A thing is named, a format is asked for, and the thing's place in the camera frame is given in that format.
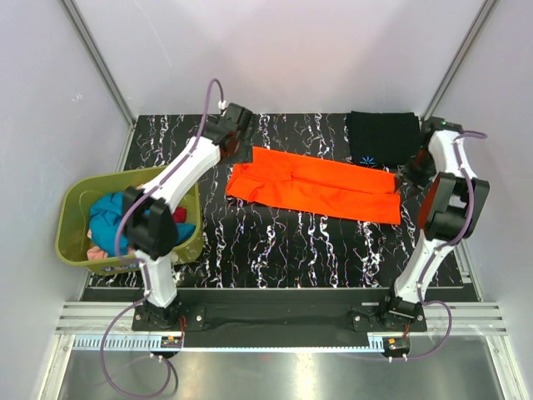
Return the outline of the folded black t shirt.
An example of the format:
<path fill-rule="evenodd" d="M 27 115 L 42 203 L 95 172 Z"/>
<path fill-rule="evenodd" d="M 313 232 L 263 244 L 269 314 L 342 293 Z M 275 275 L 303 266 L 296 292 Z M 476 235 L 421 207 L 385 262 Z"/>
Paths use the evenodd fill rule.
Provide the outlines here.
<path fill-rule="evenodd" d="M 419 118 L 413 112 L 349 112 L 346 115 L 351 161 L 362 167 L 396 168 L 420 145 Z"/>

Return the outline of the left aluminium corner post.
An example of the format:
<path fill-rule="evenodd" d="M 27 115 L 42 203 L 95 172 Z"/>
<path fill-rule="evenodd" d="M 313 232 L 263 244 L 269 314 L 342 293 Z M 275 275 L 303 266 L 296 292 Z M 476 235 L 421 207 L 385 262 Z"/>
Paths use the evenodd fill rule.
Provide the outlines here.
<path fill-rule="evenodd" d="M 108 94 L 115 103 L 117 110 L 120 112 L 126 124 L 130 128 L 133 127 L 137 118 L 134 116 L 131 108 L 128 106 L 125 97 L 122 95 L 122 91 L 117 85 L 117 82 L 106 63 L 102 52 L 97 45 L 97 41 L 92 35 L 92 32 L 87 25 L 87 22 L 81 13 L 81 10 L 79 9 L 77 2 L 73 0 L 59 0 L 59 2 L 67 14 L 67 18 L 76 31 L 76 34 L 78 35 L 83 47 L 85 48 L 87 55 L 96 68 L 98 75 L 102 79 Z"/>

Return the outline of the aluminium frame rail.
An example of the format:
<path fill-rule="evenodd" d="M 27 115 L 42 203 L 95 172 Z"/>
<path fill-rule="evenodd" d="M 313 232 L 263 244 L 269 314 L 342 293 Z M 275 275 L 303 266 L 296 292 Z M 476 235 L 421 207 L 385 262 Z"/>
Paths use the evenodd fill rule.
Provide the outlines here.
<path fill-rule="evenodd" d="M 130 303 L 126 302 L 66 302 L 56 326 L 61 334 L 104 334 L 114 320 Z M 128 309 L 113 324 L 110 333 L 126 334 L 132 331 L 134 310 Z"/>

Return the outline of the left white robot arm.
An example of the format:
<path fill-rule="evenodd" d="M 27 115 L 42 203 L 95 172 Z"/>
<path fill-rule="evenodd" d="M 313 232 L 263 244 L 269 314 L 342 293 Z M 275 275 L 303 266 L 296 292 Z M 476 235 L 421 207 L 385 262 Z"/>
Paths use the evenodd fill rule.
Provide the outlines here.
<path fill-rule="evenodd" d="M 172 215 L 197 180 L 220 161 L 252 160 L 254 122 L 251 110 L 229 103 L 216 121 L 202 119 L 197 135 L 155 178 L 123 192 L 117 234 L 134 250 L 145 289 L 136 310 L 160 329 L 174 328 L 180 318 L 171 260 L 179 233 Z"/>

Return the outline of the teal t shirt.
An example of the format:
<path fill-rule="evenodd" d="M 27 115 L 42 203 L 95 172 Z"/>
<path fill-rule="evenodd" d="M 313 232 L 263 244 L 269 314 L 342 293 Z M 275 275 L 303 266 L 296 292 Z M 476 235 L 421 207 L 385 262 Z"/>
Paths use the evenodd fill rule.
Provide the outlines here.
<path fill-rule="evenodd" d="M 87 237 L 99 246 L 109 257 L 115 257 L 115 237 L 122 220 L 123 192 L 109 193 L 98 199 L 89 209 Z M 177 245 L 189 239 L 196 230 L 193 223 L 175 223 Z"/>

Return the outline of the right aluminium corner post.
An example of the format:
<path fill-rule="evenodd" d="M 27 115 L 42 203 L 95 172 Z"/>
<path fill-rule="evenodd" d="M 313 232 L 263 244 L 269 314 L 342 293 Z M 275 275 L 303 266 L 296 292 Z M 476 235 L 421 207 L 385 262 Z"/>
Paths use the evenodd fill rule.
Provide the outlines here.
<path fill-rule="evenodd" d="M 499 0 L 484 0 L 481 3 L 471 25 L 468 27 L 466 34 L 462 38 L 459 47 L 432 95 L 431 100 L 421 115 L 423 121 L 435 114 L 436 109 L 441 104 L 457 73 L 461 70 L 463 63 L 475 46 L 478 37 L 481 35 L 485 25 L 490 20 L 499 3 Z"/>

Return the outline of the pink t shirt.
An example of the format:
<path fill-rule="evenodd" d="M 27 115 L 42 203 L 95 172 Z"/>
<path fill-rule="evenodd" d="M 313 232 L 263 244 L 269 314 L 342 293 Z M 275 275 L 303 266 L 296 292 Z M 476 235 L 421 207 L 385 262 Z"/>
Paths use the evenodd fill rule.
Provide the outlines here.
<path fill-rule="evenodd" d="M 99 246 L 90 247 L 87 250 L 87 260 L 88 261 L 98 261 L 108 258 L 108 253 L 101 249 Z"/>

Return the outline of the aluminium corner post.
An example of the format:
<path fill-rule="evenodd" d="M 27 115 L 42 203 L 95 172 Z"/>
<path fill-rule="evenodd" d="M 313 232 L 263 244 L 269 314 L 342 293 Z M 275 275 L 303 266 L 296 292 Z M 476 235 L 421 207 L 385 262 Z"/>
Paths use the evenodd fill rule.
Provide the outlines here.
<path fill-rule="evenodd" d="M 87 22 L 81 13 L 81 10 L 79 9 L 77 2 L 73 0 L 59 0 L 59 2 L 67 14 L 67 18 L 76 31 L 76 34 L 78 35 L 83 47 L 85 48 L 87 55 L 96 68 L 98 75 L 102 79 L 108 94 L 115 103 L 117 110 L 120 112 L 126 124 L 130 128 L 133 127 L 137 118 L 134 116 L 131 108 L 128 106 L 125 97 L 122 95 L 122 91 L 117 85 L 117 82 L 106 63 L 102 52 L 97 45 L 97 41 L 92 35 L 92 32 L 87 25 Z"/>
<path fill-rule="evenodd" d="M 490 20 L 499 3 L 499 0 L 484 0 L 481 3 L 471 25 L 468 27 L 466 34 L 462 38 L 459 47 L 432 95 L 431 100 L 421 115 L 423 121 L 435 114 L 436 109 L 441 104 L 457 73 L 461 70 L 463 63 L 475 46 L 478 37 L 481 35 L 485 25 Z"/>

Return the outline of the olive green plastic basket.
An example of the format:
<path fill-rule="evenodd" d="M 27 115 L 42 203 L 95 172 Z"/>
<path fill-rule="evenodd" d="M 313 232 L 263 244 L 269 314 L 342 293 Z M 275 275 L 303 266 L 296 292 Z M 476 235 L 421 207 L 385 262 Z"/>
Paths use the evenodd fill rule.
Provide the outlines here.
<path fill-rule="evenodd" d="M 100 260 L 87 258 L 87 250 L 92 242 L 87 236 L 90 207 L 101 197 L 116 193 L 128 186 L 140 186 L 161 173 L 164 167 L 148 167 L 123 172 L 115 172 L 85 178 L 70 187 L 63 200 L 55 248 L 59 258 L 74 267 L 84 267 L 101 276 L 135 272 L 137 265 L 132 257 L 125 263 L 117 257 Z M 179 202 L 187 210 L 187 223 L 195 225 L 190 238 L 176 246 L 171 252 L 173 264 L 192 263 L 199 258 L 204 245 L 202 208 L 197 185 L 192 186 Z"/>

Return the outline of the orange t shirt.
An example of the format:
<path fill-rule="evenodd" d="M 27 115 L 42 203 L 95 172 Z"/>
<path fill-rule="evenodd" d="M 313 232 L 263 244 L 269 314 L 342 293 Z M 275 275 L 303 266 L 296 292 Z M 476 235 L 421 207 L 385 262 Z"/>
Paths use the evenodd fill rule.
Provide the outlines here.
<path fill-rule="evenodd" d="M 401 196 L 390 172 L 263 147 L 237 164 L 226 195 L 268 207 L 371 223 L 401 223 Z"/>

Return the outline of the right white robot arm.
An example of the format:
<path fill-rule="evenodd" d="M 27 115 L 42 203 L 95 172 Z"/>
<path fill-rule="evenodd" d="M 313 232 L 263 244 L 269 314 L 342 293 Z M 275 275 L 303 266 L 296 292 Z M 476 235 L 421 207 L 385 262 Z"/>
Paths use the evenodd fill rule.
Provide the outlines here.
<path fill-rule="evenodd" d="M 423 316 L 426 291 L 446 256 L 473 233 L 490 184 L 477 177 L 465 150 L 467 138 L 487 134 L 429 117 L 421 125 L 421 147 L 395 175 L 396 188 L 426 190 L 418 214 L 419 238 L 406 268 L 380 302 L 377 321 L 402 330 Z"/>

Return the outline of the dark red t shirt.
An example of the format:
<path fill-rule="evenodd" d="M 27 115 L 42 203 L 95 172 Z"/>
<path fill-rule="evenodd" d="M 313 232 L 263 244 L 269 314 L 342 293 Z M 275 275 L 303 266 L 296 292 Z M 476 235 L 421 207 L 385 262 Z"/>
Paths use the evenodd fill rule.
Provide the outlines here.
<path fill-rule="evenodd" d="M 172 214 L 174 223 L 185 223 L 187 220 L 187 210 L 184 207 L 177 207 Z"/>

